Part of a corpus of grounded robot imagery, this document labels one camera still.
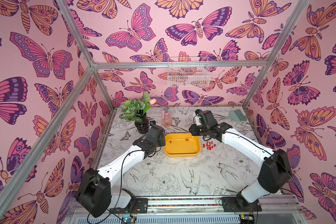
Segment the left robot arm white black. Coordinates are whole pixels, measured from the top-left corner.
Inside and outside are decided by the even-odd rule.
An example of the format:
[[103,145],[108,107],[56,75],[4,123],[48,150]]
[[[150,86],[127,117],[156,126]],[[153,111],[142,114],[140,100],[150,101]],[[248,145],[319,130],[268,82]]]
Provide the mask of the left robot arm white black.
[[98,170],[88,169],[83,174],[76,201],[90,215],[98,218],[109,209],[113,197],[112,186],[131,167],[154,154],[156,148],[162,146],[165,146],[164,133],[147,134],[134,141],[127,151],[108,165]]

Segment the yellow plastic storage tray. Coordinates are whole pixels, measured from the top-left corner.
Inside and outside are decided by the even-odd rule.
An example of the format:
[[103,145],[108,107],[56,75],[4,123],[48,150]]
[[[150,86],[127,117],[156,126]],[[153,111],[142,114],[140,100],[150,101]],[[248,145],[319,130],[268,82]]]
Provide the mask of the yellow plastic storage tray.
[[199,137],[191,133],[170,133],[165,136],[165,142],[164,152],[170,158],[195,157],[201,152]]

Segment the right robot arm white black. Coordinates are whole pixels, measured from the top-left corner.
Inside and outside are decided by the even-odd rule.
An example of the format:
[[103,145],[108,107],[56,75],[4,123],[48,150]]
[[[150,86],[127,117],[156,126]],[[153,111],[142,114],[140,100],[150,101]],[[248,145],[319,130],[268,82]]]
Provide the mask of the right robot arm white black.
[[260,145],[224,122],[212,128],[193,124],[189,131],[193,136],[208,136],[232,146],[260,168],[257,180],[236,195],[233,206],[239,211],[252,209],[261,197],[277,193],[290,179],[290,162],[287,153],[281,149],[275,151]]

